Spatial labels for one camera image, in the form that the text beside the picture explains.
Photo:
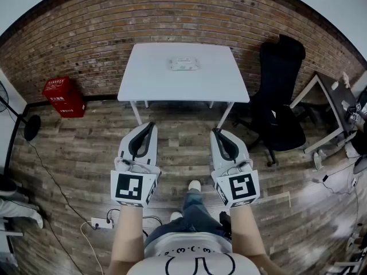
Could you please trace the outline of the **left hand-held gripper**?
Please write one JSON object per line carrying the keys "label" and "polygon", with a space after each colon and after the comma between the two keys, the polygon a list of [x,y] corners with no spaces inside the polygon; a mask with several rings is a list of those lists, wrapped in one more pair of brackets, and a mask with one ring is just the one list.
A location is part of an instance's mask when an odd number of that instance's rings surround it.
{"label": "left hand-held gripper", "polygon": [[145,208],[158,186],[158,128],[153,122],[137,126],[120,142],[110,194],[122,206]]}

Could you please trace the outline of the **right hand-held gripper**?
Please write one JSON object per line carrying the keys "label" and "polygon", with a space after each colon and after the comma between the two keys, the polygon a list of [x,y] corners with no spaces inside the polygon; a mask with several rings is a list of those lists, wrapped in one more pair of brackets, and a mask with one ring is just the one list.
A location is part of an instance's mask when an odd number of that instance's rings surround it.
{"label": "right hand-held gripper", "polygon": [[214,171],[211,177],[224,206],[228,209],[246,206],[260,196],[258,171],[245,143],[233,133],[219,128],[210,132]]}

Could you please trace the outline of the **white packet with green print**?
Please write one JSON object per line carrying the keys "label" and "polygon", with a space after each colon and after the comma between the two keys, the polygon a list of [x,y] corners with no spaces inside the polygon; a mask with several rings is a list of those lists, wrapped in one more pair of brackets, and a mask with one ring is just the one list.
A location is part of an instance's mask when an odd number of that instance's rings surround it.
{"label": "white packet with green print", "polygon": [[171,71],[193,71],[200,69],[200,62],[190,56],[172,57],[168,59],[168,67]]}

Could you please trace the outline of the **person's right forearm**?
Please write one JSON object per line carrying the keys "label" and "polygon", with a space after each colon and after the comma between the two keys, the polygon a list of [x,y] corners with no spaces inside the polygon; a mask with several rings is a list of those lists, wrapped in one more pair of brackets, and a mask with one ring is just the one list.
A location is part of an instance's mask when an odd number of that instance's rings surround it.
{"label": "person's right forearm", "polygon": [[232,252],[252,261],[266,275],[287,275],[267,256],[250,205],[230,209]]}

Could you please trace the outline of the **person's left forearm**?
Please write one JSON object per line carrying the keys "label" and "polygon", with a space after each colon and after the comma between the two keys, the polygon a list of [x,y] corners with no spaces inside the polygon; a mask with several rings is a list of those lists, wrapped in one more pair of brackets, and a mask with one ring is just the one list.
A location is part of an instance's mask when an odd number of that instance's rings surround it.
{"label": "person's left forearm", "polygon": [[143,209],[121,206],[107,275],[127,275],[144,257]]}

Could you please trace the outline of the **white table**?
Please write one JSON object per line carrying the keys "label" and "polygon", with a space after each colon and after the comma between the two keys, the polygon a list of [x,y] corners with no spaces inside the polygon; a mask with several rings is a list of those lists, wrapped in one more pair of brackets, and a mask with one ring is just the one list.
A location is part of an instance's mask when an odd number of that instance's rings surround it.
{"label": "white table", "polygon": [[[168,59],[183,56],[199,60],[200,69],[171,71]],[[225,102],[221,127],[234,103],[248,103],[249,94],[229,47],[168,42],[133,46],[117,99],[130,102],[138,124],[138,101]]]}

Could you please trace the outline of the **black waist device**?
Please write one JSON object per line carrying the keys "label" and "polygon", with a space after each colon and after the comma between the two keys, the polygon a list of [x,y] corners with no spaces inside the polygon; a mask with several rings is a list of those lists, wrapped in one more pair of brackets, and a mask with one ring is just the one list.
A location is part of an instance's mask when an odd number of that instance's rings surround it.
{"label": "black waist device", "polygon": [[222,211],[219,215],[219,220],[222,225],[224,236],[227,239],[232,240],[232,224],[230,216],[226,211]]}

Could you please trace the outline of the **person's blue jeans legs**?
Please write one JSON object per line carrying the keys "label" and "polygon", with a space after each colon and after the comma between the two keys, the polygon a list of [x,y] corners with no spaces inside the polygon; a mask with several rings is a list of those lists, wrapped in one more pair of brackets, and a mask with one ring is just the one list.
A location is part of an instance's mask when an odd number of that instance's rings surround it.
{"label": "person's blue jeans legs", "polygon": [[146,239],[148,247],[156,239],[169,233],[211,233],[231,242],[225,236],[222,225],[217,222],[207,211],[202,201],[201,192],[190,189],[182,205],[182,217],[156,228]]}

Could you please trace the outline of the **black office chair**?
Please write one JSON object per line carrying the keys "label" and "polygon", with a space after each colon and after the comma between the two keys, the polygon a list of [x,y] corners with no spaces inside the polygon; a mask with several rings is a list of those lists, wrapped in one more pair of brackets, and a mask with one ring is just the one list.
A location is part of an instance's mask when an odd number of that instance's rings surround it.
{"label": "black office chair", "polygon": [[297,40],[280,34],[277,43],[264,42],[260,47],[259,90],[250,99],[252,120],[235,118],[233,126],[242,124],[259,137],[248,147],[263,142],[271,161],[276,164],[275,152],[288,151],[305,144],[306,137],[290,103],[302,61],[306,57],[304,46]]}

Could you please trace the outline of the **white power strip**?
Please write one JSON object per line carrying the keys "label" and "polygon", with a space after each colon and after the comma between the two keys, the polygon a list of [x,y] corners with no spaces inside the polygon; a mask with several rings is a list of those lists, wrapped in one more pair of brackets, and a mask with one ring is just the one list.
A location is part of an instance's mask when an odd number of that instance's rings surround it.
{"label": "white power strip", "polygon": [[91,218],[91,225],[95,229],[113,229],[114,222],[112,219],[108,218]]}

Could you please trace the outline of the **red metal box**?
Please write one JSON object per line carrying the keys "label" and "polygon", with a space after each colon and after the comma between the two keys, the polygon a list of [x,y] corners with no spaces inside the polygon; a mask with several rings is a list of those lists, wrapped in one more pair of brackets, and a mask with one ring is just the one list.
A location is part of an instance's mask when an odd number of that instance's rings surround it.
{"label": "red metal box", "polygon": [[86,104],[69,77],[48,80],[42,95],[48,99],[61,117],[80,118],[84,116]]}

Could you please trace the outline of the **black floor fan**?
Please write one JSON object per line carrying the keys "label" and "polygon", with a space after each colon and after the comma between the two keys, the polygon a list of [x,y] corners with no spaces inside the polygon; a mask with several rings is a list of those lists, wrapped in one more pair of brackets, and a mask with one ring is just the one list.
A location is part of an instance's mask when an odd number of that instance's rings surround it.
{"label": "black floor fan", "polygon": [[17,113],[10,105],[9,105],[9,95],[5,86],[0,81],[0,112],[8,110],[12,114],[17,117],[17,120],[20,120],[24,123],[24,138],[27,141],[32,141],[38,134],[41,119],[38,115],[31,116],[28,120],[26,120],[22,115]]}

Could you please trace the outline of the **person's white printed shirt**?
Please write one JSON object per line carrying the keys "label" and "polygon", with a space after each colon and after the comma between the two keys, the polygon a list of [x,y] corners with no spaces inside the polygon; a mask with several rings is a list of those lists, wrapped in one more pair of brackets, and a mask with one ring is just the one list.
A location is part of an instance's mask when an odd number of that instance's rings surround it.
{"label": "person's white printed shirt", "polygon": [[145,248],[145,259],[127,275],[260,275],[247,257],[232,252],[232,244],[211,233],[169,233]]}

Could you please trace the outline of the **dark desk with white frame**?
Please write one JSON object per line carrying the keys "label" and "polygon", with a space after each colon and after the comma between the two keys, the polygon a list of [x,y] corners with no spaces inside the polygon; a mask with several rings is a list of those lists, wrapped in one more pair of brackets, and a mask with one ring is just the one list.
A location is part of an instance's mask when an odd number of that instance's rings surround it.
{"label": "dark desk with white frame", "polygon": [[337,137],[341,133],[347,133],[354,128],[354,124],[346,119],[346,110],[344,107],[348,104],[349,107],[356,106],[357,102],[355,100],[354,95],[352,94],[349,88],[346,88],[345,85],[340,82],[338,86],[333,89],[332,85],[335,83],[335,79],[319,72],[315,72],[314,77],[311,81],[306,85],[306,87],[301,91],[301,93],[294,99],[294,101],[290,104],[290,108],[293,109],[297,104],[301,102],[301,100],[309,93],[309,91],[313,88],[313,86],[318,83],[325,94],[328,103],[333,111],[335,119],[337,121],[338,127],[325,136],[323,139],[314,143],[313,145],[304,149],[304,153],[308,154],[320,146],[326,144],[333,138]]}

